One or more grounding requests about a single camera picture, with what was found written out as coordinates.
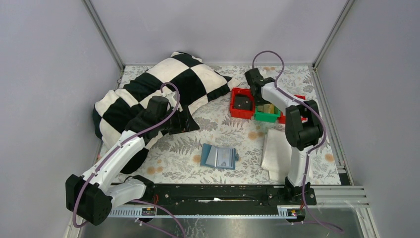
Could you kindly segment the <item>blue card holder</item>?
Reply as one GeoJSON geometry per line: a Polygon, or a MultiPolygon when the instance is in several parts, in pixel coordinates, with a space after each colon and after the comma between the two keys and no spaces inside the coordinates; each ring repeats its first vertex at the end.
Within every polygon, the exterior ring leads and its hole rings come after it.
{"type": "Polygon", "coordinates": [[[235,148],[203,144],[200,160],[201,166],[234,170],[238,161],[239,154],[235,148]]]}

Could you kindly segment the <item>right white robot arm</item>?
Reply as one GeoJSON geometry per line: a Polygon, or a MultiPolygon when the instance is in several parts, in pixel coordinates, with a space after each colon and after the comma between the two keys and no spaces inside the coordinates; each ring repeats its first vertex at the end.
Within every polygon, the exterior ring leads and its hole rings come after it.
{"type": "Polygon", "coordinates": [[[245,79],[257,105],[271,103],[285,114],[285,137],[291,146],[291,167],[281,195],[290,204],[310,197],[309,154],[321,144],[324,125],[316,101],[302,101],[281,89],[276,80],[263,78],[257,68],[245,72],[245,79]]]}

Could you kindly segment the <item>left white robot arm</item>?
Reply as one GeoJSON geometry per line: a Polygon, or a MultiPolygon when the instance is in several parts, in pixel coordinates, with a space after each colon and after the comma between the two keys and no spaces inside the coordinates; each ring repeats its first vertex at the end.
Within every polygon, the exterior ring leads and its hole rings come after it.
{"type": "Polygon", "coordinates": [[[83,218],[101,224],[111,210],[134,199],[152,201],[154,191],[141,178],[113,186],[112,182],[128,162],[164,134],[179,134],[199,129],[187,105],[175,106],[163,96],[149,99],[146,109],[129,121],[115,145],[82,175],[71,175],[65,182],[66,208],[73,219],[83,218]]]}

